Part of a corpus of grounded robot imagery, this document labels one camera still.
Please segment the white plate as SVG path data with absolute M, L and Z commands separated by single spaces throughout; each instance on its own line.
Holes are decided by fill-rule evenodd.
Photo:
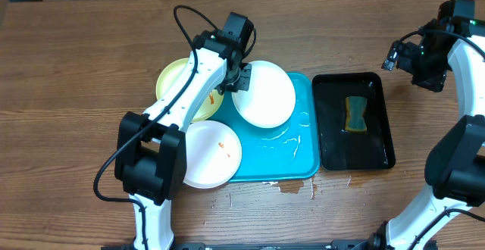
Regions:
M 284 124 L 296 106 L 296 91 L 288 74 L 269 61 L 252 61 L 249 66 L 248 90 L 232 94 L 236 110 L 256 127 L 269 129 Z
M 183 182 L 197 189 L 211 189 L 228 182 L 242 160 L 239 137 L 227 125 L 204 120 L 186 132 L 187 170 Z

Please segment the green and yellow sponge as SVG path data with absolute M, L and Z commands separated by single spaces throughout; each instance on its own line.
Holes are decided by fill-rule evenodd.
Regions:
M 346 119 L 344 130 L 347 132 L 363 133 L 367 131 L 365 123 L 365 111 L 367 99 L 361 96 L 346 97 Z

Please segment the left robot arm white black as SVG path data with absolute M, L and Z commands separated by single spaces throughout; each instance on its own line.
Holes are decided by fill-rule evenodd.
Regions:
M 114 176 L 136 213 L 131 249 L 169 249 L 171 200 L 186 175 L 186 131 L 213 92 L 246 91 L 251 68 L 243 63 L 255 44 L 255 28 L 230 13 L 224 27 L 189 40 L 191 52 L 166 93 L 143 114 L 127 112 L 120 121 Z

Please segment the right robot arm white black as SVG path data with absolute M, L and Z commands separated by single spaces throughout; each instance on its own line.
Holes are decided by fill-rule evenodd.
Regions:
M 484 202 L 484 22 L 474 11 L 472 0 L 444 2 L 416 30 L 419 44 L 402 37 L 390 47 L 382 68 L 410 73 L 416 86 L 440 92 L 453 72 L 459 119 L 430 151 L 422 190 L 357 249 L 435 249 L 432 237 L 454 217 L 483 219 L 470 211 Z

